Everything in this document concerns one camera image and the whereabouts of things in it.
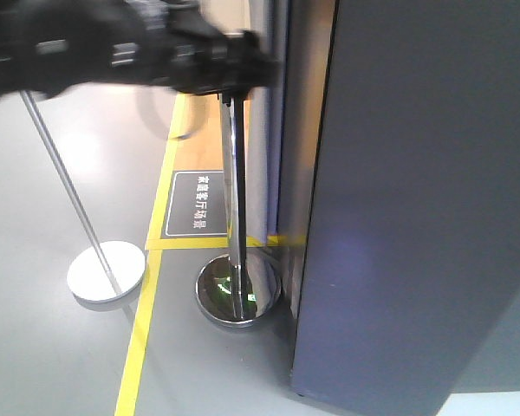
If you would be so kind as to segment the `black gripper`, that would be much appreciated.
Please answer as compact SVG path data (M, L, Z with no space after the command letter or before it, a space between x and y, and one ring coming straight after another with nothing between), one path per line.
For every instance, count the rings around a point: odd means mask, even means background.
M197 3L169 3L165 23L156 85L185 94L246 95L277 84L280 63L262 50L256 33L223 33Z

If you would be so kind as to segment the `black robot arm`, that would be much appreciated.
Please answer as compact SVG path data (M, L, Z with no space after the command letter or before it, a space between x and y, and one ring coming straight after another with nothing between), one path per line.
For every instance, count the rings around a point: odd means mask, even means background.
M226 35L196 1L0 1L0 97L91 82L247 93L278 72L255 33Z

